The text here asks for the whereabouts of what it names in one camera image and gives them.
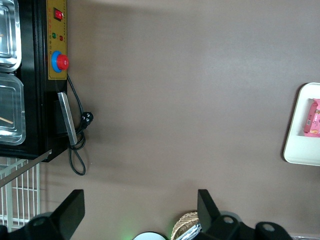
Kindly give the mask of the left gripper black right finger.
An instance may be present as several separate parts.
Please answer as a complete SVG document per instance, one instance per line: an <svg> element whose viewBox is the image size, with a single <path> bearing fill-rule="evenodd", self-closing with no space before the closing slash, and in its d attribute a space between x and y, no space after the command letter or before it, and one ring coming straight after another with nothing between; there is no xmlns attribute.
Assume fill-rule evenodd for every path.
<svg viewBox="0 0 320 240"><path fill-rule="evenodd" d="M197 193L197 215L203 232L207 232L221 213L207 189Z"/></svg>

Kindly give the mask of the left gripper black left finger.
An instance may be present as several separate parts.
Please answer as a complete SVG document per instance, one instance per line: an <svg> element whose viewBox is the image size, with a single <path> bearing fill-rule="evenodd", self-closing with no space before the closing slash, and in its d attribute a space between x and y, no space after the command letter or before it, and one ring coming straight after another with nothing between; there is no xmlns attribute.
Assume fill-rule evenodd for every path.
<svg viewBox="0 0 320 240"><path fill-rule="evenodd" d="M70 240L85 216L83 189L73 190L50 215L63 240Z"/></svg>

